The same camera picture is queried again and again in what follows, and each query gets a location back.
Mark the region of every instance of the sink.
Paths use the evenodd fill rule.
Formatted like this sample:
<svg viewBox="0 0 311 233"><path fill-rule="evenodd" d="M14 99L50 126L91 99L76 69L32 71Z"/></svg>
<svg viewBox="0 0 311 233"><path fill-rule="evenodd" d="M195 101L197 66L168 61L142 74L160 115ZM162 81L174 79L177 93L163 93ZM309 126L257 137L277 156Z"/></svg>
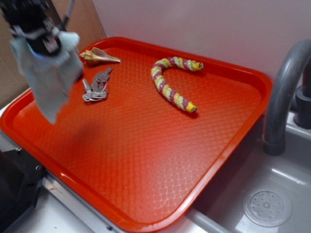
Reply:
<svg viewBox="0 0 311 233"><path fill-rule="evenodd" d="M262 129L260 119L194 203L215 223L208 232L310 232L311 131L287 124L286 151L270 156Z"/></svg>

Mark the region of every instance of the drain cover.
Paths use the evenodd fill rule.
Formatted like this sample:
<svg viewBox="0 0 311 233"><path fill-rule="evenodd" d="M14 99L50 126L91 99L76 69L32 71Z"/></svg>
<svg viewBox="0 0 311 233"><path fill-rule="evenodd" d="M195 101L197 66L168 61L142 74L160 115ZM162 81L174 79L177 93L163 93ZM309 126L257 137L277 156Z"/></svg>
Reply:
<svg viewBox="0 0 311 233"><path fill-rule="evenodd" d="M257 186L243 199L246 216L262 227L277 227L292 214L292 203L281 190L271 186Z"/></svg>

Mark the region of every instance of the conch shell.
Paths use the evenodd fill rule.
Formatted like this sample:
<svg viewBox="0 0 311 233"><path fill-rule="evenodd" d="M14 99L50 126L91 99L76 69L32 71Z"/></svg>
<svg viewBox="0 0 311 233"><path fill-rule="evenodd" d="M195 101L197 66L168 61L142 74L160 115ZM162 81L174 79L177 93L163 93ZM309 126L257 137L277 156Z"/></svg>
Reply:
<svg viewBox="0 0 311 233"><path fill-rule="evenodd" d="M90 65L97 65L101 62L121 62L119 58L109 56L96 47L94 47L92 51L86 50L85 52L82 52L80 56Z"/></svg>

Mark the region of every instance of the towel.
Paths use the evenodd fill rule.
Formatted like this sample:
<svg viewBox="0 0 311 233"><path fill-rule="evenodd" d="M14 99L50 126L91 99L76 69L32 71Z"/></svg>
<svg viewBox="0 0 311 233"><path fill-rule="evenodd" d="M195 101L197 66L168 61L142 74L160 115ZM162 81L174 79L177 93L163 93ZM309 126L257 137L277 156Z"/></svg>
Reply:
<svg viewBox="0 0 311 233"><path fill-rule="evenodd" d="M60 32L62 48L56 56L43 56L32 51L24 37L10 41L19 72L26 78L36 104L51 123L67 103L72 84L82 73L82 62L76 54L76 33Z"/></svg>

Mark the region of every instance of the gray faucet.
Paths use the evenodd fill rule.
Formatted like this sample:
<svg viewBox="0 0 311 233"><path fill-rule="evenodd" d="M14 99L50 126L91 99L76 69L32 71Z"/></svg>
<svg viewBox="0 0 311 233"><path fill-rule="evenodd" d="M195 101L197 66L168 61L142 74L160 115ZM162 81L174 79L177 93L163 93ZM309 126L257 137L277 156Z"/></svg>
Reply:
<svg viewBox="0 0 311 233"><path fill-rule="evenodd" d="M301 75L302 85L296 88ZM280 155L285 151L285 128L291 103L295 106L295 124L311 129L311 39L294 45L277 73L263 127L266 154Z"/></svg>

